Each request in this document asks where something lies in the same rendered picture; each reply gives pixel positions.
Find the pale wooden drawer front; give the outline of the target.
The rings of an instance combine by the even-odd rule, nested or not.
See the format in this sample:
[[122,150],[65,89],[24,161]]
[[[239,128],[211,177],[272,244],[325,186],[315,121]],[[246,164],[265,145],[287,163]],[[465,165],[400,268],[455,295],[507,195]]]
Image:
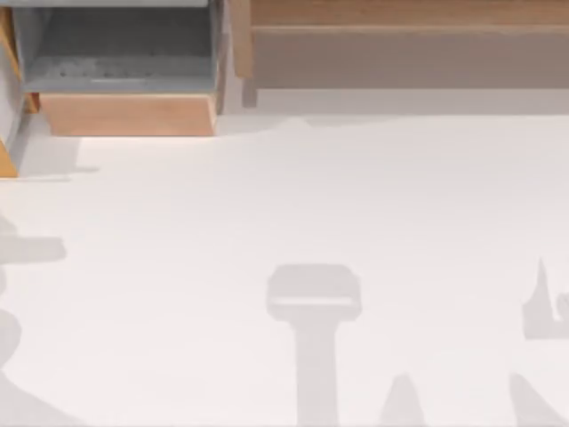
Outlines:
[[42,93],[42,111],[58,136],[213,136],[215,94]]

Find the wooden cupboard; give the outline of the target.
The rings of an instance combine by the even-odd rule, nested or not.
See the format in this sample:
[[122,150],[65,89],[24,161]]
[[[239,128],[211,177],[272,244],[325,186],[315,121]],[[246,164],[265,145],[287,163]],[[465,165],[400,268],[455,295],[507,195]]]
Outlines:
[[21,83],[12,9],[0,6],[0,179],[19,176],[21,125],[39,109],[38,94],[25,93]]

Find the wooden open shelf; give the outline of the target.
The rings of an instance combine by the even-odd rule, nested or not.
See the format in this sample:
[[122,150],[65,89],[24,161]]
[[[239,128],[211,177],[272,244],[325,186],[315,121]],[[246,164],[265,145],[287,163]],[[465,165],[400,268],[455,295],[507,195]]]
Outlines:
[[260,89],[569,89],[569,0],[227,3],[246,104]]

